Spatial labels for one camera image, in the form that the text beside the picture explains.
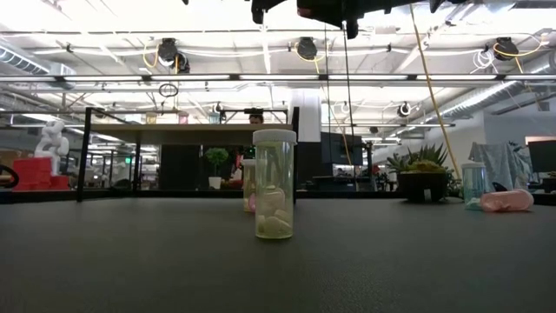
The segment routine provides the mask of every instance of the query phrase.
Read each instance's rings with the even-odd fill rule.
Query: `gray cloth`
[[[486,192],[493,192],[493,183],[499,183],[508,190],[527,189],[531,176],[531,163],[526,156],[513,152],[509,144],[473,143],[469,160],[486,166]]]

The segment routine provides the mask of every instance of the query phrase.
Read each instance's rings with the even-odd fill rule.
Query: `black monitor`
[[[533,172],[556,171],[556,141],[530,142],[529,153],[531,154]]]
[[[363,142],[361,136],[346,135],[347,152],[352,165],[363,165]],[[349,165],[348,154],[341,134],[321,133],[321,153],[323,163]]]

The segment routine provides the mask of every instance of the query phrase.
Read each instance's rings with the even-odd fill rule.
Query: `dark gray table surface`
[[[254,236],[242,200],[0,206],[0,312],[555,312],[556,209],[300,200]]]

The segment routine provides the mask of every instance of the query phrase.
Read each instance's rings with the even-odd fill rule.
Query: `pink object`
[[[249,197],[249,209],[251,210],[251,212],[255,212],[255,194],[251,194],[251,196]]]
[[[485,212],[527,211],[533,206],[533,196],[525,190],[493,192],[480,198]]]

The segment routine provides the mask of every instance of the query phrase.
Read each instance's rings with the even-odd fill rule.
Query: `clear plastic container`
[[[258,130],[256,146],[255,235],[285,239],[294,234],[294,146],[290,130]]]
[[[461,165],[463,173],[463,200],[467,210],[482,210],[480,198],[485,194],[485,174],[487,168],[483,163]]]
[[[256,186],[255,164],[256,160],[243,160],[243,210],[255,212]]]

